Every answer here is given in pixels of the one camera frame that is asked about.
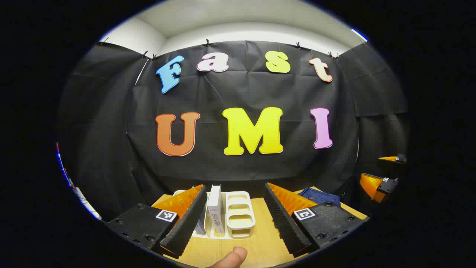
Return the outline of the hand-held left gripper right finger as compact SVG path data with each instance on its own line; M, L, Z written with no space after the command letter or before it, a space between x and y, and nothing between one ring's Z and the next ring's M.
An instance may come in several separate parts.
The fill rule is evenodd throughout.
M264 200L280 238L294 257L328 248L370 219L336 202L316 203L272 183L264 185Z

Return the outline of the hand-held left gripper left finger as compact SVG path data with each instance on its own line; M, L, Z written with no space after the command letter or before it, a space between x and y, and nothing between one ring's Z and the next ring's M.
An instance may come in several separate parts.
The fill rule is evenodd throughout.
M138 246L180 257L192 237L207 202L207 187L198 185L149 206L139 203L106 226Z

